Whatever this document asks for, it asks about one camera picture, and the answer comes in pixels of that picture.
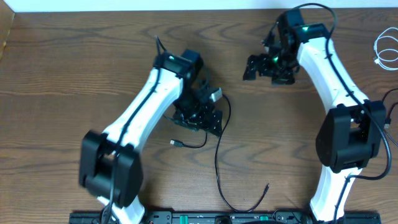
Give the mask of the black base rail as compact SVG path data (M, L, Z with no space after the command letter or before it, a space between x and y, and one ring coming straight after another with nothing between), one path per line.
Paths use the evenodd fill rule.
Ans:
M170 211L147 212L143 224L217 224L217 223L316 223L311 215L299 210L276 210L267 213L176 213ZM381 216L373 212L347 212L337 223L381 224Z

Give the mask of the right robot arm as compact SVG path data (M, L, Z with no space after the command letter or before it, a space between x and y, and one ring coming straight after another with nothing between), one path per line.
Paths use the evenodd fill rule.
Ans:
M270 77L291 85L304 69L325 109L315 148L322 164L309 213L303 223L380 223L376 212L346 212L345 202L362 170L387 145L386 108L370 100L351 79L335 52L333 30L307 24L299 7L283 12L263 40L264 53L248 58L244 80Z

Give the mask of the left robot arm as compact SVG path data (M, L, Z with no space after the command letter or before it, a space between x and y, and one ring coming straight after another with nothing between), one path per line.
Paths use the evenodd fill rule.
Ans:
M98 223L140 223L141 163L146 141L170 105L172 121L184 128L220 136L222 112L215 102L220 88L192 87L204 62L198 52L158 54L142 90L125 112L103 132L88 131L81 142L79 184L105 204Z

